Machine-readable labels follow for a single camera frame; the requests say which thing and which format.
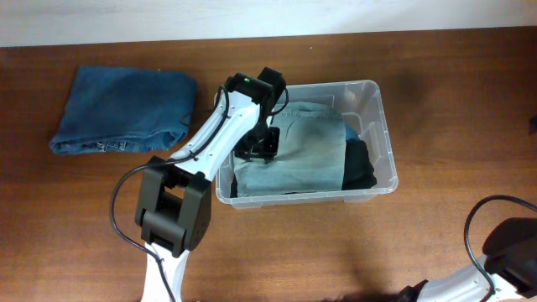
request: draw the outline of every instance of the white wall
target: white wall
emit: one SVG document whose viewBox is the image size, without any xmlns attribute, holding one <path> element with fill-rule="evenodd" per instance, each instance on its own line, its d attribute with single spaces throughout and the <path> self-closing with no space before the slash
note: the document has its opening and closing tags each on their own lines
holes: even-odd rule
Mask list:
<svg viewBox="0 0 537 302">
<path fill-rule="evenodd" d="M 537 25 L 537 0 L 0 0 L 0 46 Z"/>
</svg>

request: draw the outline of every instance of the wood grain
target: wood grain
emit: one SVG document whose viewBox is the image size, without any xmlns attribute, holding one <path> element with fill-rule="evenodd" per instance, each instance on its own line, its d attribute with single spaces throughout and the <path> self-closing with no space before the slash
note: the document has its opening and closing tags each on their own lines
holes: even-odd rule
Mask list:
<svg viewBox="0 0 537 302">
<path fill-rule="evenodd" d="M 213 196 L 211 226 L 187 265 L 188 301 L 397 292 L 469 264 L 462 228 L 481 198 L 537 201 L 537 136 L 528 135 L 537 114 L 537 28 L 0 49 L 1 301 L 142 295 L 145 256 L 112 232 L 107 208 L 117 179 L 151 154 L 60 157 L 47 145 L 78 65 L 182 70 L 199 81 L 197 108 L 210 107 L 229 75 L 264 66 L 290 85 L 380 85 L 399 188 L 360 204 L 244 211 Z M 118 223 L 136 238 L 139 180 L 117 202 Z M 532 214 L 503 203 L 478 213 L 477 253 L 515 215 Z"/>
</svg>

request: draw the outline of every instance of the clear plastic bin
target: clear plastic bin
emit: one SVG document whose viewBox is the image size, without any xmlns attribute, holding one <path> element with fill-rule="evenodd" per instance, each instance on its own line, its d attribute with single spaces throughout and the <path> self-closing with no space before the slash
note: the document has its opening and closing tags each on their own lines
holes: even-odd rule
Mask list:
<svg viewBox="0 0 537 302">
<path fill-rule="evenodd" d="M 230 198 L 233 181 L 233 158 L 230 154 L 216 174 L 216 196 L 234 208 L 289 205 L 319 201 L 364 201 L 378 194 L 393 192 L 399 183 L 394 155 L 389 142 L 380 89 L 373 81 L 287 86 L 289 102 L 314 102 L 339 111 L 368 146 L 369 160 L 375 168 L 377 185 L 367 190 L 339 190 L 305 194 L 266 195 Z M 285 94 L 278 100 L 284 103 Z"/>
</svg>

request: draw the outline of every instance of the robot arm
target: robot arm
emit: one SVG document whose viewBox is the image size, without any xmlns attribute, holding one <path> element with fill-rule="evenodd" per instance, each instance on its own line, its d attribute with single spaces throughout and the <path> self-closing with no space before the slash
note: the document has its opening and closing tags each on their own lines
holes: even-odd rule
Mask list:
<svg viewBox="0 0 537 302">
<path fill-rule="evenodd" d="M 176 301 L 181 301 L 189 252 L 209 227 L 211 182 L 222 162 L 231 151 L 236 156 L 270 160 L 278 150 L 279 130 L 270 128 L 269 122 L 285 90 L 282 75 L 268 68 L 257 79 L 236 74 L 225 88 L 227 94 L 221 95 L 206 123 L 170 159 L 195 156 L 173 165 L 159 165 L 165 161 L 153 157 L 149 164 L 155 168 L 143 173 L 135 221 L 142 227 L 145 247 L 162 259 L 164 276 Z M 182 199 L 166 191 L 176 186 L 185 190 Z M 170 301 L 163 281 L 158 264 L 148 254 L 142 301 Z"/>
<path fill-rule="evenodd" d="M 510 218 L 497 226 L 483 245 L 478 262 L 493 280 L 488 301 L 532 298 L 537 295 L 537 218 Z M 476 269 L 466 268 L 440 280 L 407 287 L 394 302 L 482 301 L 489 283 Z"/>
</svg>

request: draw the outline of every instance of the folded clothing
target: folded clothing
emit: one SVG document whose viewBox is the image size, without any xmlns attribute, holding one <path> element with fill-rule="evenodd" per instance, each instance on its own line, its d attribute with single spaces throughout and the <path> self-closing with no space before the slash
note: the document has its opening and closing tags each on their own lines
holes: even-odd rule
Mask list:
<svg viewBox="0 0 537 302">
<path fill-rule="evenodd" d="M 346 143 L 340 113 L 322 104 L 291 102 L 271 127 L 279 128 L 272 162 L 233 158 L 238 197 L 341 189 Z"/>
<path fill-rule="evenodd" d="M 196 89 L 196 80 L 181 72 L 79 67 L 50 149 L 55 154 L 168 149 L 188 133 L 180 118 L 192 111 Z"/>
<path fill-rule="evenodd" d="M 345 122 L 345 168 L 341 190 L 371 189 L 377 184 L 373 165 L 369 161 L 368 146 L 360 140 L 351 125 Z M 237 198 L 237 176 L 233 176 L 230 198 Z"/>
</svg>

